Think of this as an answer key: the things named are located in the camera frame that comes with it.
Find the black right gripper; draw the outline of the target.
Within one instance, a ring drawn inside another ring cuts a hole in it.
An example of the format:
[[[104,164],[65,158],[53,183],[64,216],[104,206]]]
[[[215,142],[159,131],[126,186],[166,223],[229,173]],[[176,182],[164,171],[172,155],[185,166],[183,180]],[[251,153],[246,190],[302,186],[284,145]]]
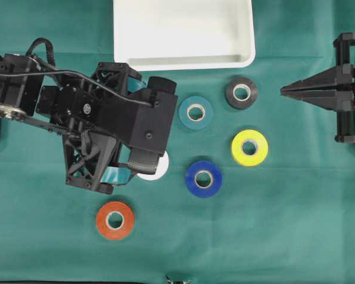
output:
[[[339,143],[355,144],[355,33],[341,33],[333,42],[336,66],[281,88],[283,96],[337,111]],[[337,91],[325,90],[337,87]]]

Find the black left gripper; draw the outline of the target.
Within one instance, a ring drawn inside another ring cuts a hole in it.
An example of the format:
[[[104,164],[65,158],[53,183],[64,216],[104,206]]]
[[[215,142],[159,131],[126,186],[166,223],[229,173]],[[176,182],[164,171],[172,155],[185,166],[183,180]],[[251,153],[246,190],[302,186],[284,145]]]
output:
[[[112,194],[113,185],[128,183],[131,170],[111,167],[118,161],[122,143],[96,126],[100,107],[114,98],[146,87],[142,75],[126,63],[100,62],[87,79],[72,72],[52,71],[55,86],[45,86],[36,107],[50,117],[62,135],[66,184]]]

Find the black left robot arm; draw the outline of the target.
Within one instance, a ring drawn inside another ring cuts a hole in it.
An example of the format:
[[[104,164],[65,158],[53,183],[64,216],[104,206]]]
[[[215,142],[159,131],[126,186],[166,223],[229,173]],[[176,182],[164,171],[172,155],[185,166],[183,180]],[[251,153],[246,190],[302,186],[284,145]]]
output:
[[[50,40],[38,38],[25,54],[0,55],[0,119],[16,120],[62,137],[66,183],[111,194],[107,171],[126,168],[131,175],[155,169],[150,155],[132,147],[120,162],[124,125],[147,106],[128,83],[140,74],[125,63],[100,62],[91,76],[56,67]]]

